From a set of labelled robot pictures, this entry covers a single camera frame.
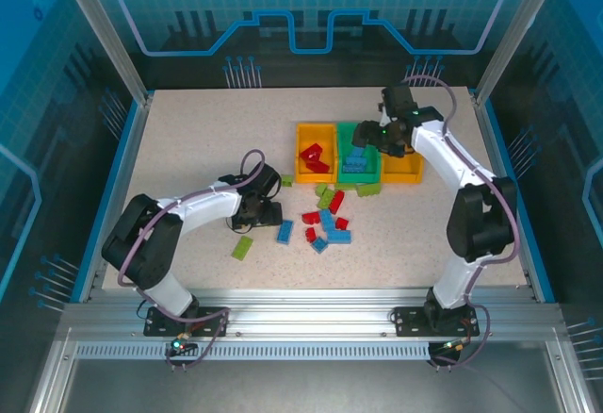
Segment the yellow plastic bin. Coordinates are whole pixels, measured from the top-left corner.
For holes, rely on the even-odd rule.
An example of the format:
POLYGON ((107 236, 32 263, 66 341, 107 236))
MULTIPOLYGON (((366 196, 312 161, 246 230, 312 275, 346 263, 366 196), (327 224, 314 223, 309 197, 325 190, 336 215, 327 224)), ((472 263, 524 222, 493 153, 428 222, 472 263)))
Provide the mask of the yellow plastic bin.
POLYGON ((423 171, 424 158, 418 153, 404 157, 382 154, 381 182, 384 184, 420 184, 423 171))
POLYGON ((333 184, 338 172, 338 148, 336 126, 332 123, 298 123, 296 127, 295 181, 299 184, 333 184), (331 168, 329 173, 312 173, 300 158, 300 152, 310 145, 319 144, 323 152, 320 160, 331 168))

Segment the green plastic bin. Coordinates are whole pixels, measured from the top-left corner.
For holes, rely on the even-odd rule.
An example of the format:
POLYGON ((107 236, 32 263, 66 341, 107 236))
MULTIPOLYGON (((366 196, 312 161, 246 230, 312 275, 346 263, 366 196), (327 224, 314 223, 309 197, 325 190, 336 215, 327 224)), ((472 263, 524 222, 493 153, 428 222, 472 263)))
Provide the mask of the green plastic bin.
POLYGON ((343 122, 336 125, 338 148, 338 174, 337 181, 344 184, 372 184, 378 183, 381 178, 381 154, 376 148, 367 146, 363 149, 361 158, 366 163, 363 167, 357 165, 355 170, 347 169, 349 157, 357 157, 354 153, 352 137, 357 123, 343 122))

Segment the power connector with green light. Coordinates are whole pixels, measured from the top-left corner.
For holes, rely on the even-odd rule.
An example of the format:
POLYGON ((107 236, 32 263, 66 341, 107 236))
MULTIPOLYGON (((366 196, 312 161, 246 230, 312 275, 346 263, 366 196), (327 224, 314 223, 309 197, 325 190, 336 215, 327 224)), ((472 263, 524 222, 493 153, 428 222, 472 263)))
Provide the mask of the power connector with green light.
POLYGON ((168 356, 178 357, 181 355, 188 355, 193 350, 198 348, 197 344, 190 342, 190 335, 183 333, 174 338, 169 345, 168 356))

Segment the grey metal lower shelf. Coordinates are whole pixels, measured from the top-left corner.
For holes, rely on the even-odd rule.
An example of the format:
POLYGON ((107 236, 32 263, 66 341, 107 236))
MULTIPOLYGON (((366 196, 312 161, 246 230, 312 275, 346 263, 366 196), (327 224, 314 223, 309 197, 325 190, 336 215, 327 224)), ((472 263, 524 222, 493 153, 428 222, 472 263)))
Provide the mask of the grey metal lower shelf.
POLYGON ((561 413, 542 358, 482 356, 437 372, 425 363, 151 362, 76 366, 61 413, 561 413))

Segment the aluminium mounting rail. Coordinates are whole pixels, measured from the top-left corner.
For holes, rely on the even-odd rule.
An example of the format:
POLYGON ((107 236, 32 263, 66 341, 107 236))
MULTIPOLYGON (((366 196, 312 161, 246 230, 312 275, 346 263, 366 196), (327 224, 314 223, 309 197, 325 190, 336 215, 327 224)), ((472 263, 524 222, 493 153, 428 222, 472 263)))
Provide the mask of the aluminium mounting rail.
MULTIPOLYGON (((203 306, 227 306, 230 341, 378 341, 396 336, 389 320, 397 306, 422 306, 427 291, 410 289, 197 289, 203 306)), ((492 341, 566 339, 560 306, 538 303, 530 288, 479 287, 472 300, 486 307, 481 326, 492 341)), ((68 304, 55 338, 71 341, 143 339, 135 310, 139 296, 130 289, 96 289, 84 304, 68 304)))

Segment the aluminium side rail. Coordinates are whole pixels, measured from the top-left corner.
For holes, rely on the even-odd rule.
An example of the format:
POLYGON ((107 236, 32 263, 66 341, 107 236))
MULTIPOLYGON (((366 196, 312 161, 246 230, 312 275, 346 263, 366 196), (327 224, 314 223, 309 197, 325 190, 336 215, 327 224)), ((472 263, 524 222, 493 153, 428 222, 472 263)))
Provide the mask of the aluminium side rail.
MULTIPOLYGON (((485 150, 496 174, 508 175, 516 184, 518 177, 514 173, 511 156, 503 139, 500 124, 489 99, 484 104, 477 99, 477 92, 469 90, 475 116, 485 145, 485 150)), ((546 268, 539 249, 533 226, 520 189, 517 189, 517 226, 520 247, 516 257, 509 265, 522 271, 521 284, 533 291, 535 300, 547 303, 554 298, 546 274, 546 268)))
POLYGON ((74 282, 71 303, 86 303, 99 274, 104 276, 102 247, 121 214, 149 111, 149 105, 133 103, 130 107, 74 282))

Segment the aluminium frame post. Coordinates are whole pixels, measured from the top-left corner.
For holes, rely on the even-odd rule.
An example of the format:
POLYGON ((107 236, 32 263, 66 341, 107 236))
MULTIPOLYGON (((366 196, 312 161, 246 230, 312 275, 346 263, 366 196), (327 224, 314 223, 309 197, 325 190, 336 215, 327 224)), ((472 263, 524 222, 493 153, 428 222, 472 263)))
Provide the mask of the aluminium frame post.
POLYGON ((122 41, 111 23, 100 0, 75 0, 85 15, 92 31, 106 51, 116 72, 133 100, 145 107, 149 94, 140 78, 132 59, 129 57, 122 41))
POLYGON ((475 90, 477 106, 485 106, 544 2, 545 0, 522 0, 475 90))

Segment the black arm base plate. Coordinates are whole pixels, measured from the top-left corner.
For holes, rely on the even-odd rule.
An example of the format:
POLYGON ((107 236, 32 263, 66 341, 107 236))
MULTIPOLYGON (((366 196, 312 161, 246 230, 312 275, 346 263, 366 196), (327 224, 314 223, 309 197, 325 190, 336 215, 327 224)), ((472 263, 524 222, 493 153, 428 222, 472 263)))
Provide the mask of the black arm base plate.
POLYGON ((204 322, 184 323, 168 318, 153 306, 147 310, 143 335, 145 337, 175 338, 181 333, 188 332, 194 338, 211 338, 222 325, 219 337, 224 337, 226 325, 222 323, 223 319, 223 316, 219 316, 204 322))
POLYGON ((399 338, 473 338, 481 333, 476 311, 469 306, 441 312, 424 306, 399 306, 390 312, 389 320, 399 338))

